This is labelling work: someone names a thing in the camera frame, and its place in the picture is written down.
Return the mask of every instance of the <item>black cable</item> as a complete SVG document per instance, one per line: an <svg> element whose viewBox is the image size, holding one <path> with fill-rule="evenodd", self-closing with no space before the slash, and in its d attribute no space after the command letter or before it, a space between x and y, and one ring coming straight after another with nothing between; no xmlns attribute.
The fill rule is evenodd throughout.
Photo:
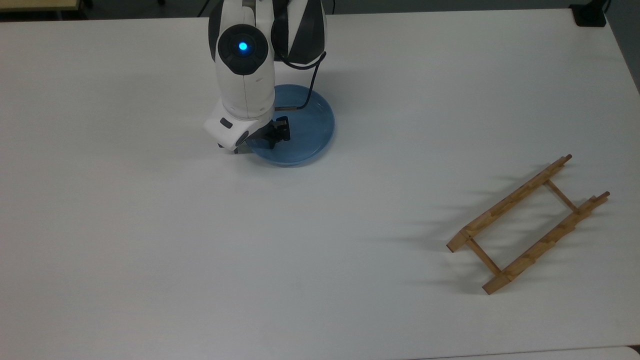
<svg viewBox="0 0 640 360"><path fill-rule="evenodd" d="M301 106L278 106L275 108L275 111L302 110L309 104L309 100L311 100L311 94L314 90L314 83L316 82L316 75L318 73L318 69L320 68L320 63L322 62L325 56L326 56L326 51L323 52L322 55L320 55L320 59L318 59L318 61L316 61L315 64L313 64L316 66L316 69L314 70L314 75L311 77L311 84L309 85L309 93L307 94L307 100L305 101L305 103L302 104Z"/></svg>
<svg viewBox="0 0 640 360"><path fill-rule="evenodd" d="M206 0L206 1L204 2L204 6L202 7L202 9L200 9L200 12L198 13L198 16L197 16L197 17L200 17L200 16L202 15L202 13L204 13L204 10L207 8L207 5L209 4L209 1L210 1L210 0Z"/></svg>

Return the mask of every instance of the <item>black object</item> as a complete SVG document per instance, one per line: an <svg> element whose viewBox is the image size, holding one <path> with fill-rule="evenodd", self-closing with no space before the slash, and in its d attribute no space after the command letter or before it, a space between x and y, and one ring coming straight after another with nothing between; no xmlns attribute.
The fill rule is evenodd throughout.
<svg viewBox="0 0 640 360"><path fill-rule="evenodd" d="M229 120L225 118L220 119L220 124L224 125L227 129L231 129L231 127L233 126L233 124L231 124Z"/></svg>
<svg viewBox="0 0 640 360"><path fill-rule="evenodd" d="M607 0L592 0L586 5L570 5L569 8L573 12L575 24L589 28L603 28L607 24L607 19L602 11L606 2Z"/></svg>
<svg viewBox="0 0 640 360"><path fill-rule="evenodd" d="M251 25L233 25L218 40L220 60L238 75L253 74L264 63L268 52L267 38Z"/></svg>
<svg viewBox="0 0 640 360"><path fill-rule="evenodd" d="M250 139L265 139L269 142L269 149L276 146L281 141L288 142L291 140L291 132L289 131L289 118L286 116L279 117L275 121L269 121L269 124L262 129L253 133Z"/></svg>
<svg viewBox="0 0 640 360"><path fill-rule="evenodd" d="M289 43L287 3L288 1L279 0L273 4L274 21L271 27L271 43L276 54L275 61L308 64L324 51L326 34L324 33L322 2L321 0L309 0L291 44Z"/></svg>

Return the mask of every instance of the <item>wooden dowel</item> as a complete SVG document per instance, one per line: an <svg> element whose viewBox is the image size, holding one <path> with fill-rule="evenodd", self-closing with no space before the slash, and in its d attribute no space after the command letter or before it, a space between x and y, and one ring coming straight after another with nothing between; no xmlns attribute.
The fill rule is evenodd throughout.
<svg viewBox="0 0 640 360"><path fill-rule="evenodd" d="M496 275L491 281L486 283L483 286L484 290L488 294L491 294L515 279L535 263L542 254L548 249L551 249L564 235L572 232L576 224L591 214L591 210L606 202L609 195L609 192L605 192L598 197L592 197L585 201L574 213L569 214L560 224L551 229L551 231L538 240L532 247L528 248L527 251L504 268L500 272L500 275Z"/></svg>
<svg viewBox="0 0 640 360"><path fill-rule="evenodd" d="M524 183L521 187L517 188L514 192L502 199L496 205L492 206L489 210L482 213L475 218L464 229L467 230L469 236L473 237L480 231L484 230L487 226L491 225L501 215L505 214L511 208L516 206L522 199L527 197L535 189L539 188L550 177L556 175L560 171L564 164L571 159L571 154L559 158L553 164L547 166L540 173L531 178L531 180Z"/></svg>
<svg viewBox="0 0 640 360"><path fill-rule="evenodd" d="M558 195L558 197L564 201L564 203L572 210L572 211L577 211L578 207L576 205L574 205L571 200L569 200L569 198L567 196L565 196L562 191L560 191L560 189L556 186L556 184L554 184L553 181L551 181L551 179L545 181L545 184L547 184L547 186L553 190L554 193L556 193L556 195Z"/></svg>
<svg viewBox="0 0 640 360"><path fill-rule="evenodd" d="M476 255L478 255L480 260L482 260L482 262L486 265L486 267L489 268L489 270L491 270L494 275L498 275L500 273L500 268L493 262L493 260L491 260L491 258L489 258L489 255L484 252L484 250L480 247L480 245L476 243L475 240L469 239L469 241L467 241L467 245L469 245L471 250L473 250Z"/></svg>

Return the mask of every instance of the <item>wooden rod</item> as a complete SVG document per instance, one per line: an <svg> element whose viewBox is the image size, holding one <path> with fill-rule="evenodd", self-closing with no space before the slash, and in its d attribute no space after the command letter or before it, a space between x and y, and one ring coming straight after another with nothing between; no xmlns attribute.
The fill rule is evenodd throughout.
<svg viewBox="0 0 640 360"><path fill-rule="evenodd" d="M469 245L471 250L473 250L476 255L478 255L480 260L482 260L482 262L486 265L486 267L489 268L489 270L491 270L494 275L498 275L500 273L500 268L493 262L493 260L491 260L491 258L489 258L489 255L484 252L484 250L480 247L480 245L478 245L478 243L476 243L473 238L467 241L467 245Z"/></svg>
<svg viewBox="0 0 640 360"><path fill-rule="evenodd" d="M484 230L487 226L496 221L496 219L498 219L502 214L509 211L535 189L539 188L543 183L545 183L545 181L549 180L550 177L556 175L564 167L564 164L571 159L571 157L571 154L569 154L559 158L553 164L547 166L544 170L538 173L538 175L532 177L531 180L527 181L496 205L492 206L489 210L475 218L463 227L463 229L466 230L471 237L477 235L480 231Z"/></svg>
<svg viewBox="0 0 640 360"><path fill-rule="evenodd" d="M556 186L556 184L554 184L553 181L551 181L551 179L545 181L545 184L547 184L547 186L553 190L554 193L556 193L556 195L558 195L558 197L564 201L564 203L572 210L572 211L577 211L578 207L576 205L574 205L571 200L569 200L569 198L567 196L564 195L564 193L562 191L560 191L560 189Z"/></svg>
<svg viewBox="0 0 640 360"><path fill-rule="evenodd" d="M572 232L576 224L587 218L591 214L591 210L606 202L609 195L609 192L605 192L598 197L590 198L580 205L576 211L569 214L560 224L551 229L551 231L538 240L532 247L528 248L527 251L504 268L500 274L497 274L492 280L486 283L483 288L487 294L492 294L507 285L525 269L535 263L542 254L548 249L551 249L564 235Z"/></svg>

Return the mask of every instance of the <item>blue bowl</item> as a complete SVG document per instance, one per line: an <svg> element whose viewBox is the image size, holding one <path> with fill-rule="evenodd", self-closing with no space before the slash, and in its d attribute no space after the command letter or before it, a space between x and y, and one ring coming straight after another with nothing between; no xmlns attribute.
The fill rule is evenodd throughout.
<svg viewBox="0 0 640 360"><path fill-rule="evenodd" d="M300 106L307 100L309 88L300 85L278 85L275 87L275 106ZM281 141L269 149L263 139L251 139L246 143L261 158L284 166L299 165L322 154L333 138L335 118L331 106L317 92L311 93L309 103L302 110L276 111L278 117L289 118L291 140Z"/></svg>

